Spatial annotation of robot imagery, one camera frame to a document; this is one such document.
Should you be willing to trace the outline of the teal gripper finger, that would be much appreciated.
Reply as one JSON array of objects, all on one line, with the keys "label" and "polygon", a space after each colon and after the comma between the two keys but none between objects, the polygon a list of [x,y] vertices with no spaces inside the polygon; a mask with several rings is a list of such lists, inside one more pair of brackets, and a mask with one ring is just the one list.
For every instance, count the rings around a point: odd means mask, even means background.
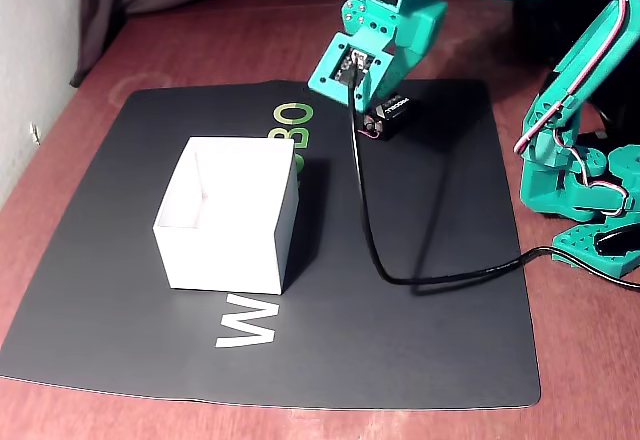
[{"label": "teal gripper finger", "polygon": [[341,8],[341,18],[345,31],[359,31],[361,28],[377,31],[379,3],[374,0],[346,0]]},{"label": "teal gripper finger", "polygon": [[423,60],[424,54],[410,49],[397,49],[394,54],[374,51],[370,108],[386,100],[407,75]]}]

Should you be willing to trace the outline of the teal gripper body with servo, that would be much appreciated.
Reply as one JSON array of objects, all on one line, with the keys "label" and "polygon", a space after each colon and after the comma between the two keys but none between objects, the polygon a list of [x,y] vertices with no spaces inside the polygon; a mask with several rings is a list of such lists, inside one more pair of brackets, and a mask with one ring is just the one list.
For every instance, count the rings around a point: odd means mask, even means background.
[{"label": "teal gripper body with servo", "polygon": [[379,3],[379,28],[373,31],[389,42],[389,47],[410,49],[426,55],[444,20],[443,0],[374,0]]}]

